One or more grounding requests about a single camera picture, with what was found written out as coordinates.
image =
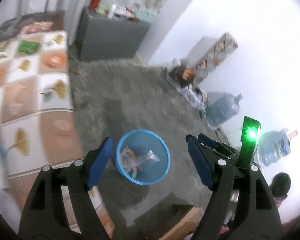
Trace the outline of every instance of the green light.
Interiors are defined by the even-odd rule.
[[[249,136],[253,139],[257,138],[257,134],[254,131],[250,131]]]

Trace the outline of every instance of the gray carpet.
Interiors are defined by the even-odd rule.
[[[133,129],[149,129],[167,144],[171,168],[153,186],[133,184],[109,162],[98,188],[115,223],[114,239],[138,239],[170,216],[172,204],[193,204],[204,212],[211,192],[203,186],[187,152],[187,134],[217,140],[205,121],[165,80],[161,68],[133,60],[80,62],[70,54],[76,127],[84,152],[104,137],[117,142]]]

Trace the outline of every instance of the bed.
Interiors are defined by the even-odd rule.
[[[36,13],[0,27],[0,188],[8,188],[21,210],[44,165],[64,167],[84,156],[74,127],[63,19],[63,11]],[[67,187],[62,193],[69,225],[79,232]],[[89,195],[112,237],[114,224],[97,187]]]

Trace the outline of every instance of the black hair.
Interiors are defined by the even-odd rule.
[[[280,172],[274,176],[271,192],[274,197],[286,196],[291,187],[291,179],[287,173]]]

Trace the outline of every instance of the blue trash bin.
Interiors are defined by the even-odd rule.
[[[147,154],[151,150],[158,158],[159,162],[146,162],[142,165],[142,172],[138,172],[135,179],[127,174],[120,162],[120,153],[124,147],[128,146],[131,150],[140,155]],[[161,181],[168,173],[170,168],[170,153],[164,141],[149,130],[133,130],[126,133],[119,141],[115,157],[115,166],[120,174],[128,180],[139,185],[153,185]]]

